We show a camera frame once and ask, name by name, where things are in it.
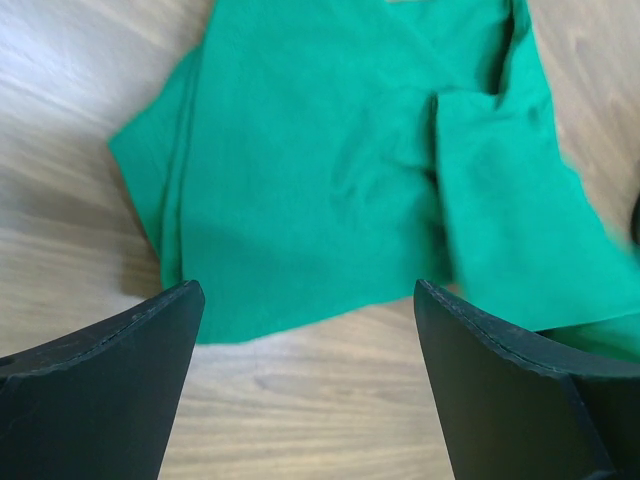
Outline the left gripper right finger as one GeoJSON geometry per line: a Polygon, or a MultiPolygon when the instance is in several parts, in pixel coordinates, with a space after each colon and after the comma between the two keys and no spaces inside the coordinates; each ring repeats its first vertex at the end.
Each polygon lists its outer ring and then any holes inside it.
{"type": "Polygon", "coordinates": [[[639,367],[513,325],[427,281],[414,311],[458,479],[635,479],[639,367]]]}

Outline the green t shirt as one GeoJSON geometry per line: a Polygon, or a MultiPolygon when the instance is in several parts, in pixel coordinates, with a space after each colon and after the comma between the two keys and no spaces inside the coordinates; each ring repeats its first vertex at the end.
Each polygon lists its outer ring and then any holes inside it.
{"type": "Polygon", "coordinates": [[[202,344],[409,296],[419,279],[639,356],[639,265],[558,145],[523,1],[219,1],[109,143],[202,344]]]}

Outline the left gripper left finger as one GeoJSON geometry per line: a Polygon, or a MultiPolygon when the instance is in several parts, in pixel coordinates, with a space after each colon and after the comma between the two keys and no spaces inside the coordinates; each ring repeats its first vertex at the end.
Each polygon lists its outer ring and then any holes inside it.
{"type": "Polygon", "coordinates": [[[157,478],[204,302],[185,282],[3,357],[2,478],[157,478]]]}

